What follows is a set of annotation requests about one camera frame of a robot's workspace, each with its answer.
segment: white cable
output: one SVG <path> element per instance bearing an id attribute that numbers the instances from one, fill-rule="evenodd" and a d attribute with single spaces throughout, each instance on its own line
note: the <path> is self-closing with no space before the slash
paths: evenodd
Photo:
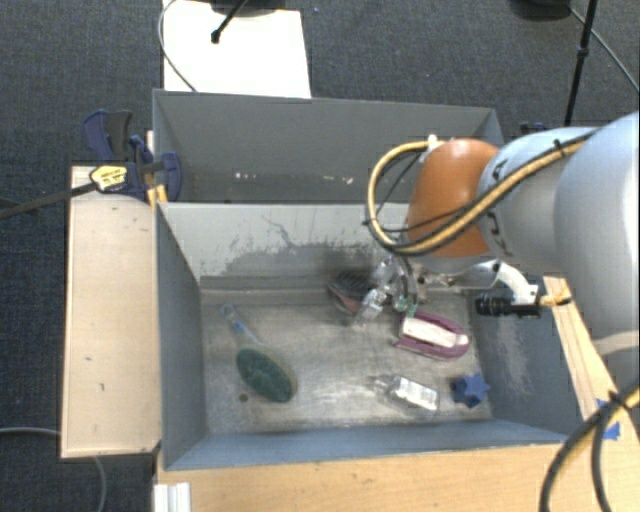
<path id="1" fill-rule="evenodd" d="M 162 12 L 160 13 L 160 17 L 158 18 L 158 41 L 160 42 L 160 47 L 162 48 L 162 55 L 164 56 L 165 59 L 167 59 L 167 62 L 169 63 L 169 66 L 171 66 L 171 69 L 173 69 L 176 72 L 176 75 L 180 77 L 180 79 L 187 85 L 187 87 L 189 87 L 189 89 L 191 89 L 193 92 L 198 92 L 197 89 L 193 85 L 191 85 L 191 82 L 189 82 L 189 80 L 187 80 L 184 77 L 184 75 L 180 73 L 180 71 L 178 71 L 178 68 L 176 68 L 176 66 L 173 64 L 173 61 L 167 55 L 167 49 L 164 46 L 164 37 L 162 35 L 162 22 L 164 21 L 164 15 L 169 11 L 170 7 L 175 3 L 176 3 L 176 0 L 171 0 L 167 5 L 164 6 L 164 9 L 162 9 Z"/>
<path id="2" fill-rule="evenodd" d="M 57 430 L 51 430 L 49 428 L 38 428 L 38 427 L 7 427 L 0 428 L 0 435 L 2 434 L 40 434 L 47 435 L 53 437 L 59 437 L 60 432 Z M 100 485 L 102 486 L 100 490 L 100 503 L 96 512 L 102 512 L 104 510 L 104 504 L 107 501 L 107 475 L 104 471 L 104 466 L 100 459 L 97 457 L 93 457 L 93 461 L 98 468 L 98 473 L 100 473 Z"/>
<path id="3" fill-rule="evenodd" d="M 585 24 L 585 19 L 582 16 L 580 16 L 576 11 L 574 11 L 571 6 L 569 6 L 569 10 L 571 11 L 571 14 L 573 14 L 580 23 L 582 23 L 583 25 Z M 620 71 L 622 71 L 622 73 L 627 78 L 627 80 L 631 82 L 631 85 L 636 90 L 636 92 L 640 94 L 640 88 L 638 87 L 638 84 L 631 76 L 631 73 L 629 73 L 629 70 L 625 67 L 622 61 L 615 54 L 615 52 L 609 47 L 607 43 L 605 43 L 604 39 L 602 39 L 602 36 L 598 32 L 591 29 L 591 33 L 593 34 L 593 37 L 595 37 L 598 40 L 598 42 L 602 45 L 602 47 L 604 48 L 604 51 L 606 51 L 609 54 L 609 57 L 613 59 L 613 62 L 615 62 L 616 65 L 620 68 Z"/>

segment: bin floor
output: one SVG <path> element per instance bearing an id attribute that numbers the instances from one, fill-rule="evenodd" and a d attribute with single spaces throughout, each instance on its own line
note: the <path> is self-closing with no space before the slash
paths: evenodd
<path id="1" fill-rule="evenodd" d="M 201 295 L 207 420 L 211 434 L 300 431 L 364 425 L 416 424 L 491 418 L 487 399 L 473 409 L 456 404 L 451 382 L 480 371 L 475 341 L 456 361 L 436 361 L 397 349 L 390 313 L 366 327 L 352 327 L 330 299 L 279 305 L 237 305 L 247 326 L 264 343 L 277 348 L 294 369 L 298 390 L 286 403 L 253 392 L 235 367 L 236 342 L 220 315 L 219 293 Z M 469 311 L 463 296 L 432 299 L 421 309 L 460 323 L 469 334 Z M 440 408 L 420 417 L 384 403 L 371 378 L 398 374 L 436 389 Z"/>

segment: small bottle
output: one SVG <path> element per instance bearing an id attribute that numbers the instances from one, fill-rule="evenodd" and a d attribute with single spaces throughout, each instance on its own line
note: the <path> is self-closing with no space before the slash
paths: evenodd
<path id="1" fill-rule="evenodd" d="M 403 412 L 432 416 L 438 411 L 438 392 L 406 377 L 381 375 L 373 379 L 373 387 L 386 403 Z"/>

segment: gray bin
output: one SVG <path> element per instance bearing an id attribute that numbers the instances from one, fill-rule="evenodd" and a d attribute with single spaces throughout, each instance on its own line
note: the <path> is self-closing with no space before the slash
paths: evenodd
<path id="1" fill-rule="evenodd" d="M 356 329 L 332 306 L 326 277 L 381 255 L 362 225 L 368 169 L 430 133 L 502 142 L 490 109 L 154 92 L 156 153 L 177 151 L 186 178 L 180 201 L 158 209 L 155 233 L 166 469 L 551 443 L 580 422 L 548 313 L 477 317 L 473 297 L 435 294 L 428 310 L 472 337 L 460 360 L 438 362 L 392 347 L 390 315 Z M 402 222 L 412 182 L 386 222 Z M 226 302 L 286 354 L 299 382 L 291 402 L 242 383 L 219 314 Z M 454 404 L 449 384 L 475 371 L 489 399 Z M 369 378 L 389 373 L 436 387 L 439 413 L 382 403 Z"/>

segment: white paper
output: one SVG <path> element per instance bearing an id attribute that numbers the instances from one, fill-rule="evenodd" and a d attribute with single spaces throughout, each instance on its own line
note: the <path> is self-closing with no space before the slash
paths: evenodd
<path id="1" fill-rule="evenodd" d="M 164 18 L 167 54 L 199 92 L 310 98 L 300 13 L 264 12 L 234 18 L 213 44 L 224 16 L 204 2 L 178 1 Z M 190 90 L 166 59 L 164 88 Z"/>

